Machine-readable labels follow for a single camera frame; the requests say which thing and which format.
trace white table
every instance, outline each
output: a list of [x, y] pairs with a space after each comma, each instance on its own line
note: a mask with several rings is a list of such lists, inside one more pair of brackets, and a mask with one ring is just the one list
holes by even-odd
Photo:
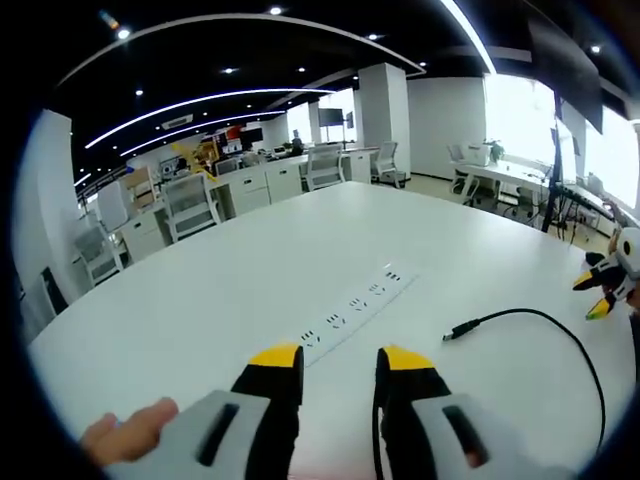
[[374, 478], [375, 359], [390, 343], [431, 358], [453, 391], [515, 427], [535, 459], [577, 469], [594, 453], [600, 411], [566, 335], [514, 315], [457, 342], [441, 337], [510, 307], [553, 315], [593, 359], [610, 433], [634, 388], [631, 329], [624, 306], [606, 320], [584, 320], [600, 292], [571, 291], [583, 257], [495, 215], [348, 182], [240, 216], [133, 265], [71, 305], [29, 350], [52, 404], [79, 436], [105, 411], [124, 419], [165, 395], [184, 409], [230, 388], [251, 356], [300, 334], [387, 262], [404, 262], [420, 277], [306, 370], [291, 474]]
[[499, 160], [497, 163], [491, 162], [487, 166], [457, 162], [452, 162], [452, 164], [456, 170], [467, 174], [464, 187], [462, 188], [461, 196], [463, 201], [468, 199], [469, 190], [476, 177], [490, 178], [531, 190], [531, 201], [533, 203], [532, 215], [535, 218], [534, 226], [536, 228], [540, 227], [538, 206], [541, 203], [541, 197], [549, 191], [549, 181], [544, 179], [544, 174], [540, 170], [505, 160]]

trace floor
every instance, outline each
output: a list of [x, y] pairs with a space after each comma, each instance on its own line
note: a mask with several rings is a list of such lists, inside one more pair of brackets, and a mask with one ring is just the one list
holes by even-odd
[[[407, 182], [406, 190], [410, 192], [430, 195], [432, 197], [441, 198], [454, 203], [461, 203], [460, 195], [451, 193], [449, 190], [451, 182], [439, 178], [427, 177], [424, 175], [411, 175], [411, 180]], [[499, 208], [498, 211], [503, 212], [506, 206]], [[550, 227], [548, 235], [558, 238], [558, 231], [555, 227]], [[565, 231], [565, 242], [569, 243], [572, 236], [572, 230]], [[573, 245], [582, 248], [585, 251], [606, 253], [609, 239], [604, 235], [590, 229], [584, 225], [576, 228]]]

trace electrical outlet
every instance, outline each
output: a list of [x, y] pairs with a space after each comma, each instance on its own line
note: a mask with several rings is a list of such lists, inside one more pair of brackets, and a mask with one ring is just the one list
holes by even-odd
[[355, 334], [417, 277], [417, 273], [406, 267], [388, 264], [369, 282], [355, 287], [352, 294], [337, 302], [329, 313], [310, 323], [297, 338], [304, 348], [305, 367]]

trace window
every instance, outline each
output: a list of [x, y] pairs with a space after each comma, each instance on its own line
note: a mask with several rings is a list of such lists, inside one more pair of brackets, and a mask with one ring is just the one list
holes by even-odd
[[605, 107], [602, 135], [587, 124], [585, 174], [593, 173], [605, 192], [636, 208], [638, 194], [638, 138], [631, 123]]
[[309, 121], [309, 104], [303, 103], [287, 110], [287, 124], [289, 125], [289, 141], [294, 138], [293, 132], [298, 131], [298, 137], [303, 143], [311, 142], [311, 122]]
[[498, 140], [507, 155], [553, 165], [553, 91], [536, 80], [511, 75], [486, 75], [484, 85], [487, 138]]
[[353, 122], [351, 128], [349, 124], [345, 122], [344, 129], [340, 125], [333, 127], [320, 127], [320, 138], [323, 142], [342, 142], [357, 141], [358, 134], [356, 133], [356, 120], [355, 120], [355, 100], [353, 98], [353, 89], [347, 88], [336, 93], [330, 93], [320, 98], [318, 102], [319, 108], [340, 108], [342, 109], [343, 118], [347, 118], [351, 114]]

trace ceiling light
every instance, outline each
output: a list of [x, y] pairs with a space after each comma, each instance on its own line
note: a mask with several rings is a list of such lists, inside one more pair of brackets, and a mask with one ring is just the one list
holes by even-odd
[[127, 150], [126, 152], [123, 152], [120, 154], [121, 157], [124, 157], [125, 155], [128, 155], [131, 152], [134, 152], [140, 148], [146, 147], [147, 145], [151, 145], [152, 143], [158, 142], [160, 140], [164, 140], [165, 138], [171, 137], [172, 135], [177, 135], [179, 133], [183, 133], [183, 132], [188, 132], [189, 130], [194, 130], [196, 128], [202, 128], [202, 127], [206, 127], [207, 125], [213, 125], [214, 123], [226, 123], [227, 126], [230, 126], [231, 121], [234, 120], [240, 120], [240, 119], [244, 119], [244, 118], [251, 118], [251, 117], [257, 117], [257, 116], [262, 116], [262, 115], [280, 115], [281, 113], [286, 113], [284, 110], [275, 110], [273, 112], [263, 112], [263, 113], [249, 113], [247, 115], [238, 115], [236, 117], [228, 117], [228, 118], [220, 118], [218, 120], [212, 120], [210, 122], [205, 122], [205, 123], [200, 123], [198, 125], [193, 125], [191, 127], [187, 127], [187, 128], [183, 128], [181, 130], [176, 130], [175, 132], [171, 132], [171, 133], [167, 133], [166, 135], [163, 135], [161, 137], [158, 138], [154, 138], [153, 140], [149, 140], [148, 142], [142, 143], [140, 145], [138, 145], [137, 147], [133, 147], [130, 148], [129, 150]]
[[120, 40], [126, 39], [129, 35], [131, 35], [131, 32], [126, 28], [121, 28], [120, 30], [118, 30], [118, 38]]
[[192, 100], [187, 100], [185, 102], [176, 103], [174, 105], [169, 105], [168, 107], [164, 107], [164, 108], [160, 108], [158, 110], [154, 110], [153, 112], [145, 113], [144, 115], [141, 115], [141, 116], [139, 116], [137, 118], [134, 118], [133, 120], [129, 120], [128, 122], [123, 123], [122, 125], [119, 125], [119, 126], [117, 126], [116, 128], [114, 128], [112, 130], [109, 130], [107, 133], [104, 133], [104, 134], [100, 135], [95, 140], [92, 140], [91, 142], [86, 144], [84, 146], [84, 148], [91, 148], [96, 143], [101, 142], [102, 140], [104, 140], [108, 136], [113, 135], [114, 133], [122, 130], [123, 128], [126, 128], [126, 127], [128, 127], [130, 125], [133, 125], [134, 123], [137, 123], [137, 122], [139, 122], [141, 120], [144, 120], [144, 119], [149, 118], [149, 117], [153, 117], [154, 115], [157, 115], [159, 113], [163, 113], [163, 112], [166, 112], [166, 111], [169, 111], [169, 110], [173, 110], [174, 108], [184, 107], [185, 105], [191, 105], [192, 103], [204, 102], [206, 100], [216, 100], [218, 98], [235, 97], [235, 96], [238, 96], [238, 95], [251, 95], [251, 94], [260, 94], [260, 93], [292, 93], [292, 92], [336, 93], [335, 90], [325, 90], [325, 89], [319, 89], [319, 88], [261, 88], [261, 89], [255, 89], [255, 90], [240, 90], [240, 91], [237, 91], [237, 92], [218, 93], [216, 95], [208, 95], [206, 97], [194, 98]]
[[489, 57], [489, 52], [487, 52], [487, 49], [484, 47], [482, 40], [480, 40], [478, 33], [473, 29], [471, 23], [469, 23], [469, 20], [467, 20], [467, 17], [465, 17], [464, 13], [462, 13], [462, 10], [460, 10], [460, 7], [458, 7], [458, 5], [456, 5], [456, 2], [454, 2], [453, 0], [440, 0], [440, 2], [442, 2], [446, 9], [449, 10], [449, 13], [453, 15], [453, 18], [456, 19], [456, 21], [465, 31], [465, 33], [469, 37], [469, 40], [471, 40], [471, 43], [473, 43], [473, 46], [476, 47], [476, 50], [484, 61], [484, 64], [487, 66], [489, 73], [495, 75], [497, 73], [496, 67], [493, 66], [493, 62]]

